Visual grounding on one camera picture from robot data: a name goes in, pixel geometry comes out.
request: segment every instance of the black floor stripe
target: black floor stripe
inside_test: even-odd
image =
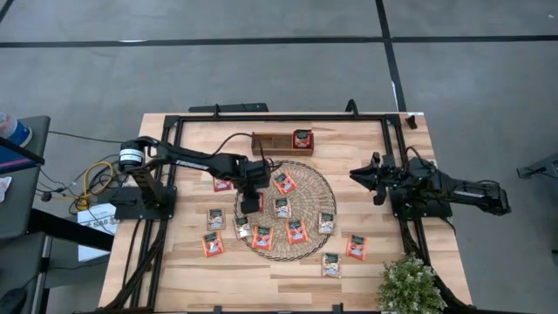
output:
[[[0,43],[0,48],[155,47],[238,44],[365,44],[382,42],[384,42],[384,39],[380,37],[222,38],[123,41],[102,40],[69,42],[9,42]]]
[[[382,28],[385,56],[387,57],[387,65],[390,69],[391,83],[393,84],[393,90],[395,92],[395,101],[397,103],[398,111],[406,112],[407,104],[405,103],[405,97],[403,96],[403,86],[401,84],[401,78],[399,77],[398,63],[395,60],[395,51],[393,50],[393,44],[391,43],[390,26],[387,23],[384,2],[382,0],[376,0],[376,8],[378,9],[380,27]]]
[[[558,41],[558,35],[394,37],[393,43],[506,43]]]
[[[0,23],[2,23],[3,19],[6,17],[6,13],[8,13],[8,10],[10,9],[13,2],[14,0],[6,0],[6,2],[3,4],[2,9],[0,10]]]

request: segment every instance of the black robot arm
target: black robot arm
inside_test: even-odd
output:
[[[146,161],[146,154],[151,158]],[[142,136],[122,143],[119,171],[131,175],[141,189],[142,200],[148,208],[165,204],[166,190],[151,171],[163,165],[174,164],[210,173],[220,180],[231,181],[243,194],[242,213],[259,209],[258,188],[269,185],[270,168],[265,160],[250,161],[239,154],[205,154],[182,147],[174,147],[151,137]]]
[[[374,190],[374,203],[381,205],[387,188],[403,192],[407,206],[419,208],[428,201],[445,201],[474,205],[494,215],[511,211],[506,191],[495,181],[464,181],[453,179],[439,171],[433,163],[412,158],[403,167],[380,165],[379,153],[372,155],[367,167],[350,171],[351,179],[370,191]]]

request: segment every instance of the wooden tray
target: wooden tray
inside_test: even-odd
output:
[[[293,133],[252,133],[262,143],[264,155],[311,156],[314,153],[314,136],[310,148],[293,148]],[[260,155],[260,147],[252,139],[252,154]]]

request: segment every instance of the woven placemat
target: woven placemat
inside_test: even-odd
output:
[[[282,163],[282,165],[271,174],[272,182],[270,182],[269,187],[259,190],[259,192],[263,192],[264,197],[263,213],[248,214],[252,230],[254,230],[256,225],[272,227],[274,229],[271,250],[253,249],[252,236],[242,240],[260,256],[287,262],[310,256],[322,248],[330,235],[320,235],[318,233],[318,214],[321,211],[336,214],[337,208],[330,184],[320,173],[300,162],[288,160],[276,161],[276,164],[279,163]],[[282,195],[273,184],[273,179],[285,171],[289,173],[297,187],[286,195]],[[275,201],[283,197],[289,199],[292,208],[292,217],[290,219],[276,217]],[[242,195],[237,194],[235,202],[235,215],[237,217],[242,216],[240,211],[241,201]],[[289,244],[285,224],[286,222],[298,219],[304,220],[308,241]]]

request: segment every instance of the paper sheet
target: paper sheet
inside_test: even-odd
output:
[[[110,203],[99,204],[89,208],[89,210],[78,212],[78,223],[82,226],[114,235],[118,227],[118,223],[114,219],[115,211],[116,208]],[[78,260],[80,262],[91,261],[94,258],[105,256],[109,253],[102,249],[93,249],[84,245],[78,246]]]

